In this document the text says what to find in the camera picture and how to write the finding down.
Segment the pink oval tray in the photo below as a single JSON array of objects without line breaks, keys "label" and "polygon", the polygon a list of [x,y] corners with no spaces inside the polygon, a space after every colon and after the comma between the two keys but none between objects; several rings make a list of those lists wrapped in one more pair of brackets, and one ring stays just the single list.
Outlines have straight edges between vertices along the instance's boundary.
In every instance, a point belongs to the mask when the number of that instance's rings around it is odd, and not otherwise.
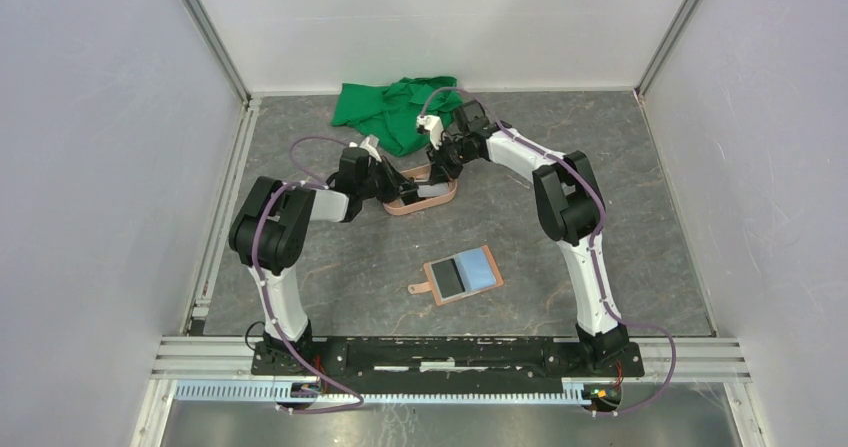
[{"label": "pink oval tray", "polygon": [[426,181],[429,178],[430,170],[431,168],[428,165],[402,170],[400,174],[407,180],[412,180],[418,187],[424,188],[425,196],[411,204],[406,204],[398,198],[390,203],[384,203],[383,209],[389,215],[404,216],[434,208],[453,200],[458,191],[458,181],[450,180],[447,183],[429,185]]}]

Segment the black card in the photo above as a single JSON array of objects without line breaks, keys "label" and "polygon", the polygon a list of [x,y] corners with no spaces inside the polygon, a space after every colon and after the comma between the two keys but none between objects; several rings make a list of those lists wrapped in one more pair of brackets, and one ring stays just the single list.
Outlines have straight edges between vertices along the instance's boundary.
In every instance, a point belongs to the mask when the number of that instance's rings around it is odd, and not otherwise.
[{"label": "black card", "polygon": [[466,292],[458,265],[453,258],[432,263],[430,270],[441,299],[447,300]]}]

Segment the brown leather card holder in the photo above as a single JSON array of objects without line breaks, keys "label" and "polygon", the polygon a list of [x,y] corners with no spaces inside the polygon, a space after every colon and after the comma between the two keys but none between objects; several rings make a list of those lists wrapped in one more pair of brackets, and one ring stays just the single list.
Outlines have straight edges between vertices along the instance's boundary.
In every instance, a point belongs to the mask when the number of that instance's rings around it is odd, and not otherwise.
[{"label": "brown leather card holder", "polygon": [[[430,266],[432,263],[449,258],[453,258],[456,261],[466,292],[456,297],[443,300],[440,298],[433,283]],[[422,270],[426,276],[426,280],[421,283],[410,284],[407,287],[407,291],[412,295],[431,294],[435,304],[438,306],[463,300],[504,285],[502,274],[495,262],[490,248],[487,245],[465,250],[439,260],[426,262],[423,265]]]}]

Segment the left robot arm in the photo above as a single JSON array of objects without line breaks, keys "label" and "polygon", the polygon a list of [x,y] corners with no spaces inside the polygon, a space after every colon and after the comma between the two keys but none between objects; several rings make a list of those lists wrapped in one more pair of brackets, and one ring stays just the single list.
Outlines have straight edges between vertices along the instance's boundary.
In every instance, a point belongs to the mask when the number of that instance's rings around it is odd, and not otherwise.
[{"label": "left robot arm", "polygon": [[248,267],[264,310],[263,344],[290,374],[306,372],[314,348],[300,302],[295,265],[313,221],[349,223],[365,201],[414,204],[424,197],[420,185],[370,147],[342,150],[336,172],[325,185],[257,178],[229,232],[229,247]]}]

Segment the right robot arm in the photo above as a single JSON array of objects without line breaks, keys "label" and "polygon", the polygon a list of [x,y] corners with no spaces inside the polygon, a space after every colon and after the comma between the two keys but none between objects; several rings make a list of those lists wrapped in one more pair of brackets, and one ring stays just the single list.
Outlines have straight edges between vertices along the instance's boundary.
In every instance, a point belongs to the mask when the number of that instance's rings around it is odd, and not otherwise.
[{"label": "right robot arm", "polygon": [[455,109],[454,119],[451,134],[437,115],[416,118],[435,177],[455,180],[465,164],[484,159],[531,181],[539,224],[560,249],[575,294],[578,363],[591,375],[606,373],[630,339],[611,296],[602,251],[606,210],[588,158],[541,146],[488,117],[478,101]]}]

